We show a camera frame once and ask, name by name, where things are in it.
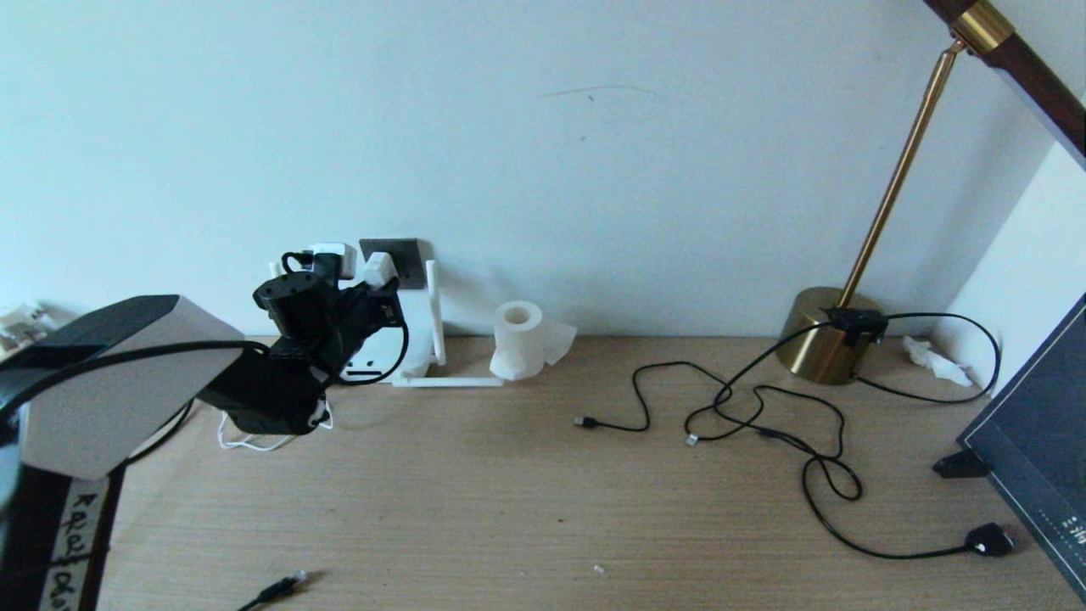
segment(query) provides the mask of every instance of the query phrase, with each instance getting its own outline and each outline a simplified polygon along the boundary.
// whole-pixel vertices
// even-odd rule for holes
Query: tissue
[[[569,353],[577,328],[543,317],[530,301],[509,301],[494,311],[494,357],[490,371],[505,380],[525,380],[554,366]]]
[[[972,386],[965,372],[958,364],[932,353],[931,342],[918,342],[908,335],[901,339],[901,346],[909,354],[909,359],[922,368],[927,368],[935,373],[935,378],[949,380],[960,386]]]

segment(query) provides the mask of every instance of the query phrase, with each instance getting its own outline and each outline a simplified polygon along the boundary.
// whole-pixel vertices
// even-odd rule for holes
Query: power outlet
[[[426,268],[422,266],[422,254],[418,247],[418,239],[361,239],[358,247],[362,255],[369,259],[375,252],[388,252],[400,276],[400,288],[426,288]]]

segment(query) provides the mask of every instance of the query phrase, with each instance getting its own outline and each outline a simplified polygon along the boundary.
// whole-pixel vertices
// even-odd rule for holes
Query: wooden desk
[[[630,374],[689,359],[737,371],[769,340],[581,339],[557,368],[494,390],[336,390],[334,431],[260,454],[220,450],[204,407],[129,472],[101,609],[236,609],[298,569],[317,572],[274,609],[1077,609],[1072,589],[984,480],[930,467],[981,405],[931,406],[859,385],[816,386],[768,360],[744,380],[806,391],[848,418],[858,504],[815,484],[830,519],[870,547],[915,552],[999,522],[1002,559],[868,558],[833,539],[804,502],[804,456],[744,432],[686,447],[682,421],[716,389],[690,371],[644,378],[653,429],[574,428],[576,416],[637,423]],[[450,342],[485,371],[492,342]],[[920,393],[962,393],[880,347],[867,370]],[[772,397],[762,423],[830,448],[832,416]],[[698,431],[720,430],[706,419]],[[594,570],[601,565],[606,571]]]

